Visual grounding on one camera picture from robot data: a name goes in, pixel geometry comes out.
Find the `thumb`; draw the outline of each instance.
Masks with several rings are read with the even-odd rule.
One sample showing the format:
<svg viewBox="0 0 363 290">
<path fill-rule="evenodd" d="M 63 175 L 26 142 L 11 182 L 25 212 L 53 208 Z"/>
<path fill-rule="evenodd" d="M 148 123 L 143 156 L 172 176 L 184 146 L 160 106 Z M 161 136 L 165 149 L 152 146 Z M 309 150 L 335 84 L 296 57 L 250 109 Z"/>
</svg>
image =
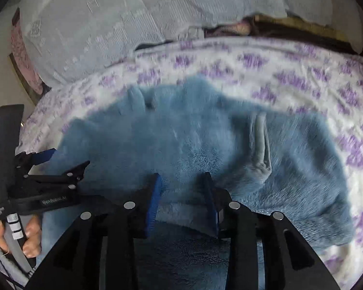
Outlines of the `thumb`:
<svg viewBox="0 0 363 290">
<path fill-rule="evenodd" d="M 5 232 L 4 225 L 0 221 L 0 249 L 2 249 L 5 253 L 7 253 L 8 252 L 8 245 L 4 240 L 4 232 Z"/>
</svg>

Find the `pink fabric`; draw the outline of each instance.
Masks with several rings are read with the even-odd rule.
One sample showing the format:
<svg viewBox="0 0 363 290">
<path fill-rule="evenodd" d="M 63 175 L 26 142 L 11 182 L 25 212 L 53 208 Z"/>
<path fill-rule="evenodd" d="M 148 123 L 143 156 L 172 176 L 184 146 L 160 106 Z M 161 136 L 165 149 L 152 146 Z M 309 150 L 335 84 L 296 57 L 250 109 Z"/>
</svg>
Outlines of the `pink fabric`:
<svg viewBox="0 0 363 290">
<path fill-rule="evenodd" d="M 35 72 L 25 49 L 22 31 L 20 30 L 20 21 L 18 21 L 16 25 L 12 27 L 11 44 L 12 53 L 14 55 L 17 67 L 19 68 L 24 79 L 37 94 L 42 94 L 42 80 L 40 79 L 38 73 Z"/>
</svg>

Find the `black cable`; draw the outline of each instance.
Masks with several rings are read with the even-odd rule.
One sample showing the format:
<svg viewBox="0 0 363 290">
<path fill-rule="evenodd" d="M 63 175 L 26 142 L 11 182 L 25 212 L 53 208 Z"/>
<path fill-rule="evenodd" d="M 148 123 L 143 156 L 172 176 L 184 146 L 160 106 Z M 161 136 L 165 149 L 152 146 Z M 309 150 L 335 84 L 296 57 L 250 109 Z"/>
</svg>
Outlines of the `black cable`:
<svg viewBox="0 0 363 290">
<path fill-rule="evenodd" d="M 11 275 L 10 275 L 10 273 L 8 272 L 8 270 L 5 268 L 5 266 L 4 266 L 4 264 L 3 264 L 3 262 L 1 261 L 1 259 L 0 259 L 0 263 L 1 263 L 1 265 L 2 265 L 2 267 L 3 267 L 3 269 L 4 269 L 4 271 L 5 271 L 5 273 L 8 275 L 8 276 L 6 276 L 5 274 L 3 274 L 1 271 L 0 271 L 0 273 L 4 276 L 4 278 L 7 280 L 7 281 L 9 281 L 10 283 L 12 283 L 12 285 L 15 287 L 19 287 L 19 288 L 21 288 L 21 289 L 24 289 L 24 287 L 22 286 L 22 285 L 20 285 L 18 282 L 16 282 L 16 281 L 14 281 L 13 279 L 12 279 L 12 277 L 11 277 Z"/>
</svg>

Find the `white button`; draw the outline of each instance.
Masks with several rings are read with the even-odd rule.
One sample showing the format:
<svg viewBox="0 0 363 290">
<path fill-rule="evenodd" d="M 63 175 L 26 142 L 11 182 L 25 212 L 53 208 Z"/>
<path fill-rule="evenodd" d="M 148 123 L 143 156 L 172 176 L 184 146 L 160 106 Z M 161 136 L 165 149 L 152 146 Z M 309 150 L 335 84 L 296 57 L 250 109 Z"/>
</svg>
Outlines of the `white button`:
<svg viewBox="0 0 363 290">
<path fill-rule="evenodd" d="M 14 238 L 14 240 L 21 239 L 22 237 L 24 237 L 23 231 L 14 232 L 12 234 L 12 237 Z"/>
<path fill-rule="evenodd" d="M 12 232 L 15 232 L 17 230 L 20 230 L 22 227 L 20 225 L 20 222 L 16 222 L 14 224 L 10 224 L 10 228 L 11 228 Z"/>
<path fill-rule="evenodd" d="M 7 216 L 8 222 L 16 222 L 19 221 L 19 216 L 17 214 L 10 214 Z"/>
</svg>

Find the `bed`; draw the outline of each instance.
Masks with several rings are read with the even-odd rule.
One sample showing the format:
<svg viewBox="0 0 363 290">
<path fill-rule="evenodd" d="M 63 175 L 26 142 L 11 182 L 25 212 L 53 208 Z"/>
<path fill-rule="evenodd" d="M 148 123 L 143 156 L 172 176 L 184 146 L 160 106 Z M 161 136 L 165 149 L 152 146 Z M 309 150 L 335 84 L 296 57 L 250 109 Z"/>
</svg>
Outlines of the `bed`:
<svg viewBox="0 0 363 290">
<path fill-rule="evenodd" d="M 324 115 L 345 166 L 355 237 L 320 257 L 342 290 L 363 274 L 363 57 L 271 38 L 226 37 L 141 50 L 53 88 L 21 131 L 18 152 L 57 147 L 68 124 L 108 107 L 132 84 L 178 84 L 204 75 L 218 90 L 288 113 Z"/>
</svg>

